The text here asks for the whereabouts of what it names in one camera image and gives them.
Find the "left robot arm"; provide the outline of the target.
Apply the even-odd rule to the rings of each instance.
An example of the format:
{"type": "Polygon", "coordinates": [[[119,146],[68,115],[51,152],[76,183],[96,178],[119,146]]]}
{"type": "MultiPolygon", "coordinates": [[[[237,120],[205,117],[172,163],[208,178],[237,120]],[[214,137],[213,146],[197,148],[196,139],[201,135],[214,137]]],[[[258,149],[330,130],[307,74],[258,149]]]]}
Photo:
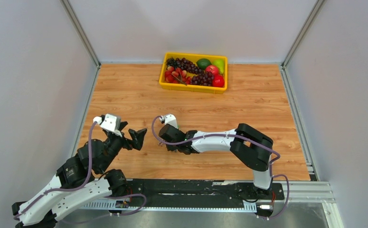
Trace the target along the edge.
{"type": "Polygon", "coordinates": [[[121,170],[108,167],[121,149],[141,150],[147,129],[130,129],[130,139],[122,130],[127,122],[118,116],[95,117],[90,127],[88,141],[77,154],[57,169],[50,182],[32,199],[15,202],[12,205],[14,220],[18,228],[53,228],[67,215],[82,206],[100,198],[120,200],[120,208],[130,206],[133,197],[141,197],[142,204],[133,214],[147,203],[142,193],[133,193],[121,170]]]}

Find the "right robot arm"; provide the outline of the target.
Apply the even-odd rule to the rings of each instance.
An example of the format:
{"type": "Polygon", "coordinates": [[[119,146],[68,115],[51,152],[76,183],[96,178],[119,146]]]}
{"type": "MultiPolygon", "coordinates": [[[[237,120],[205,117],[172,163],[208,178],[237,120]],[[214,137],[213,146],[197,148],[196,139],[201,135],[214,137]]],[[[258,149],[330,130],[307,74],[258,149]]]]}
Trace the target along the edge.
{"type": "Polygon", "coordinates": [[[155,138],[165,143],[169,151],[186,155],[209,151],[231,152],[253,170],[253,187],[257,197],[266,198],[273,191],[270,161],[274,141],[245,123],[240,123],[235,129],[215,133],[197,130],[184,133],[166,123],[155,138]]]}

